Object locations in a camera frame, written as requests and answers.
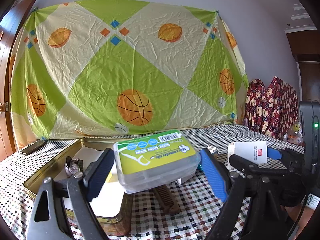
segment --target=red plaid cloth with bears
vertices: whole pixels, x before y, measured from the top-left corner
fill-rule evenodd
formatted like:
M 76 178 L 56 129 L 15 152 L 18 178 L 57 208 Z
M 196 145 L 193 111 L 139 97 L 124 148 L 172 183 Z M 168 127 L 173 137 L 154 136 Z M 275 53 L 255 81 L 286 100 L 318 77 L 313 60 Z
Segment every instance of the red plaid cloth with bears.
M 248 120 L 248 128 L 261 133 L 262 124 L 262 97 L 264 84 L 260 79 L 254 79 L 249 83 L 247 99 L 245 102 L 245 117 Z
M 295 89 L 280 78 L 274 77 L 268 89 L 261 96 L 260 101 L 262 104 L 262 121 L 260 123 L 260 117 L 259 122 L 255 121 L 254 131 L 276 139 L 282 139 L 283 135 L 298 118 L 298 96 Z M 246 102 L 246 111 L 247 105 L 249 107 L 248 110 L 250 110 L 250 102 Z M 249 123 L 248 118 L 248 127 L 253 130 L 250 127 L 253 126 L 252 123 L 250 125 Z

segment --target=smartphone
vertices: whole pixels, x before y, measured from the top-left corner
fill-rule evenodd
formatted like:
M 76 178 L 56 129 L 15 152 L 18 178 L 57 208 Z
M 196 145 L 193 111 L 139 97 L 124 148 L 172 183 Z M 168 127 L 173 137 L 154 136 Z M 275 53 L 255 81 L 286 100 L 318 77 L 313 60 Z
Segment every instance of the smartphone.
M 34 152 L 36 149 L 40 148 L 46 143 L 47 143 L 46 141 L 37 140 L 33 144 L 29 145 L 27 148 L 20 150 L 19 152 L 22 153 L 23 155 L 29 155 L 30 153 Z

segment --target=ceiling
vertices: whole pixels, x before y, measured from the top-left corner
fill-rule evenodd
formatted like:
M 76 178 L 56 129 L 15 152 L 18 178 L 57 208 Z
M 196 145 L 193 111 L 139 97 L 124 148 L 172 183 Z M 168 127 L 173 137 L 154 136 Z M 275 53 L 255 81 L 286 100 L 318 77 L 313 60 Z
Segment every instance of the ceiling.
M 286 33 L 316 29 L 299 0 L 256 0 Z

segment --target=checkered tablecloth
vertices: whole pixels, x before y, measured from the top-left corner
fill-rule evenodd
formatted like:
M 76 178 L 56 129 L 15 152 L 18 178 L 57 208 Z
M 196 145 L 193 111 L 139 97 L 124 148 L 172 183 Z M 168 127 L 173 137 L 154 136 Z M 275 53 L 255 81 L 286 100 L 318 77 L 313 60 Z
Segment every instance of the checkered tablecloth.
M 273 148 L 287 147 L 299 153 L 304 151 L 303 147 L 255 133 L 241 125 L 215 125 L 184 130 L 183 133 L 196 150 L 209 145 L 217 147 L 218 160 L 225 165 L 227 164 L 227 146 L 235 141 L 266 140 L 268 146 Z M 26 239 L 33 206 L 32 200 L 23 191 L 24 181 L 75 141 L 75 139 L 51 140 L 29 156 L 15 153 L 0 163 L 0 214 L 18 239 Z M 271 159 L 261 167 L 285 168 L 279 161 Z M 181 208 L 179 214 L 165 215 L 152 191 L 136 193 L 133 199 L 130 234 L 125 237 L 110 236 L 109 238 L 117 240 L 204 239 L 219 215 L 222 202 L 214 197 L 203 172 L 197 171 L 196 176 L 183 185 L 171 183 L 168 187 L 179 203 Z M 231 235 L 232 239 L 239 237 L 248 207 L 249 198 L 243 201 Z M 83 239 L 76 221 L 70 221 L 70 224 L 75 239 Z

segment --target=green and yellow label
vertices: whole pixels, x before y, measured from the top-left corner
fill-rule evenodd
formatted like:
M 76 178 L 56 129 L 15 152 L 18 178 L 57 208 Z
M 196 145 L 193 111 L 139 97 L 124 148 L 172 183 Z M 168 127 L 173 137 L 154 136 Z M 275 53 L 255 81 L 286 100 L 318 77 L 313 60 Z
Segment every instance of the green and yellow label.
M 179 130 L 118 143 L 122 173 L 145 171 L 196 154 Z

